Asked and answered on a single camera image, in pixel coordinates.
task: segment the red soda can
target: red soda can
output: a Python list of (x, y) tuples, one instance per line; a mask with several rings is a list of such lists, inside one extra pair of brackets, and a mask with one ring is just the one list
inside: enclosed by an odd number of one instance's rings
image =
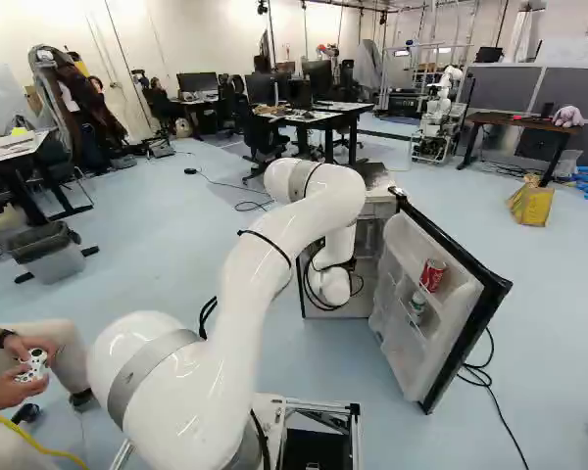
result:
[(424, 269), (420, 275), (420, 285), (427, 291), (434, 293), (438, 290), (444, 271), (447, 270), (447, 263), (437, 259), (428, 259), (424, 262)]

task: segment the desk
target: desk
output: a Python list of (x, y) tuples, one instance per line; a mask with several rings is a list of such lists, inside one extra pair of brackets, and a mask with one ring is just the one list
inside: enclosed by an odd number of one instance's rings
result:
[[(290, 110), (294, 113), (304, 113), (304, 110)], [(279, 119), (286, 125), (296, 127), (296, 138), (298, 139), (299, 155), (308, 155), (310, 153), (309, 142), (307, 140), (307, 131), (309, 129), (317, 129), (324, 131), (324, 161), (327, 164), (333, 163), (333, 129), (335, 122), (342, 115), (339, 113), (328, 113), (323, 111), (312, 111), (314, 117), (306, 118), (299, 114), (293, 115), (277, 115), (273, 113), (258, 114), (262, 118)]]
[(349, 165), (352, 166), (357, 163), (357, 121), (360, 115), (370, 111), (374, 108), (372, 103), (347, 103), (343, 101), (322, 101), (319, 104), (314, 103), (314, 110), (330, 111), (344, 115), (349, 121)]
[[(86, 212), (93, 209), (92, 206), (80, 206), (75, 208), (61, 189), (61, 186), (52, 177), (52, 174), (46, 166), (46, 163), (38, 156), (38, 151), (45, 142), (48, 134), (47, 130), (35, 132), (34, 140), (23, 142), (9, 149), (0, 149), (0, 178), (9, 187), (11, 194), (24, 210), (28, 223), (34, 226), (45, 225), (49, 221), (59, 220), (76, 213)], [(17, 163), (19, 159), (31, 158), (34, 166), (41, 174), (44, 182), (53, 192), (64, 211), (47, 217), (39, 208), (37, 203), (30, 197), (25, 183), (18, 175)], [(84, 256), (90, 256), (99, 252), (98, 247), (90, 247), (82, 250)], [(32, 274), (26, 273), (16, 278), (16, 283), (20, 284), (28, 279), (32, 279)]]
[(185, 109), (185, 115), (187, 120), (189, 120), (194, 128), (193, 136), (197, 140), (203, 140), (203, 137), (200, 135), (200, 123), (197, 121), (195, 122), (192, 118), (192, 113), (203, 113), (206, 109), (211, 109), (218, 103), (218, 97), (215, 98), (204, 98), (200, 100), (192, 100), (192, 101), (182, 101), (176, 98), (170, 100), (173, 103), (178, 103), (182, 105)]
[(474, 159), (472, 158), (472, 149), (474, 148), (474, 143), (477, 139), (479, 129), (484, 124), (515, 125), (517, 127), (524, 127), (526, 129), (548, 130), (557, 133), (560, 136), (560, 142), (555, 154), (553, 155), (553, 158), (551, 159), (551, 162), (549, 163), (547, 171), (540, 180), (539, 186), (541, 188), (547, 186), (549, 181), (551, 181), (553, 171), (556, 169), (556, 165), (560, 161), (560, 157), (566, 148), (566, 144), (568, 143), (570, 136), (577, 135), (579, 132), (581, 132), (581, 127), (557, 127), (550, 120), (540, 119), (538, 117), (512, 119), (512, 115), (507, 115), (504, 113), (475, 113), (466, 117), (466, 120), (472, 121), (474, 126), (470, 131), (464, 160), (458, 165), (458, 169), (464, 169), (474, 162)]

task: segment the wooden table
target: wooden table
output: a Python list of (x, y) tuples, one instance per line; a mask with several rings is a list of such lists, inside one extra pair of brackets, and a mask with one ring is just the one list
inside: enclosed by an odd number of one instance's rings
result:
[(560, 157), (562, 156), (562, 152), (568, 144), (568, 139), (570, 136), (577, 135), (579, 132), (581, 132), (581, 127), (558, 127), (554, 125), (549, 118), (542, 119), (539, 117), (523, 117), (521, 119), (514, 119), (513, 115), (508, 115), (505, 113), (474, 113), (473, 115), (466, 117), (466, 120), (473, 122), (474, 126), (472, 127), (470, 136), (468, 137), (468, 144), (466, 146), (464, 160), (458, 165), (458, 169), (464, 169), (474, 162), (474, 159), (472, 158), (472, 149), (474, 148), (474, 143), (477, 140), (479, 129), (484, 124), (514, 125), (516, 127), (524, 127), (526, 129), (538, 129), (555, 132), (559, 136), (560, 142), (558, 143), (556, 152), (554, 153), (553, 158), (549, 163), (547, 171), (540, 180), (541, 188), (547, 186), (549, 181), (551, 181), (553, 177), (553, 171), (556, 169), (556, 165), (560, 161)]

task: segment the game controller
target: game controller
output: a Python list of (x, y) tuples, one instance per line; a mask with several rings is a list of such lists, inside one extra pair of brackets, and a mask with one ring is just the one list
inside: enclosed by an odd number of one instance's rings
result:
[(32, 382), (33, 380), (41, 380), (46, 375), (48, 353), (41, 348), (33, 348), (32, 350), (28, 350), (28, 353), (30, 354), (29, 360), (18, 358), (18, 361), (21, 364), (28, 364), (30, 369), (18, 375), (15, 378), (16, 382), (26, 383)]

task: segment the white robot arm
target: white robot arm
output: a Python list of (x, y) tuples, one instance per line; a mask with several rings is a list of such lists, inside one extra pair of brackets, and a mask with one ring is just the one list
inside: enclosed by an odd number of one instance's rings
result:
[(339, 267), (353, 254), (366, 187), (350, 168), (280, 159), (265, 177), (287, 204), (268, 212), (224, 264), (220, 313), (208, 341), (175, 318), (139, 311), (105, 329), (91, 348), (91, 388), (154, 470), (231, 468), (249, 422), (266, 311), (294, 259), (325, 237), (310, 279), (333, 305), (348, 301)]

